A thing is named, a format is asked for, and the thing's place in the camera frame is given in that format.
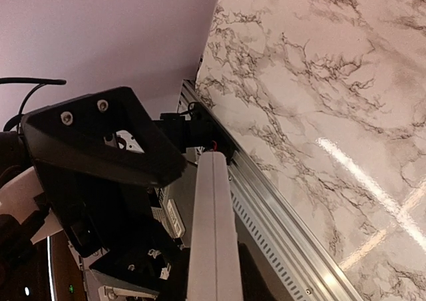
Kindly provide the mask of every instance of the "metal linear rail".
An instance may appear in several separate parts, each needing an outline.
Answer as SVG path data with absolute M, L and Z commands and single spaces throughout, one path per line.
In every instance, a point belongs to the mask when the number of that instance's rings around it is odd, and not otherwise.
M 185 107 L 194 101 L 200 102 L 194 83 L 184 81 L 180 102 Z M 240 147 L 229 175 L 236 214 L 294 300 L 362 301 L 288 201 Z

